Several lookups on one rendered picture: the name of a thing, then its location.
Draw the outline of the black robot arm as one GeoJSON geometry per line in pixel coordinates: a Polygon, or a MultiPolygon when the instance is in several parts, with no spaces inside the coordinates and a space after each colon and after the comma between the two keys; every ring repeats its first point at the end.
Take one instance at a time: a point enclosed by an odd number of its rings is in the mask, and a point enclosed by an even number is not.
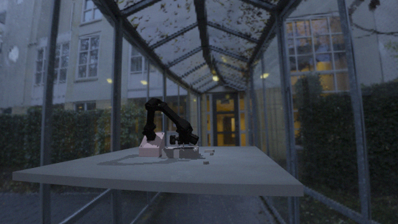
{"type": "Polygon", "coordinates": [[[162,111],[169,119],[171,119],[176,125],[176,132],[179,133],[180,139],[187,139],[188,142],[192,144],[196,144],[198,142],[199,137],[192,134],[192,127],[190,123],[180,118],[169,106],[167,106],[166,102],[161,101],[157,98],[151,98],[146,103],[147,110],[147,124],[144,127],[143,135],[147,137],[147,141],[154,141],[156,134],[154,129],[156,125],[154,124],[154,113],[155,111],[162,111]],[[158,106],[158,104],[160,104],[158,106]]]}

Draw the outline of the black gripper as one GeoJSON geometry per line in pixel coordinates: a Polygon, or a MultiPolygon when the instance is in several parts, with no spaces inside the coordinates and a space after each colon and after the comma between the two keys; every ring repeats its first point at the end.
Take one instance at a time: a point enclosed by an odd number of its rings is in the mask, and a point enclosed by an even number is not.
{"type": "Polygon", "coordinates": [[[175,138],[175,135],[170,135],[170,145],[175,144],[175,141],[178,141],[178,144],[189,144],[187,139],[180,139],[179,137],[175,138]]]}

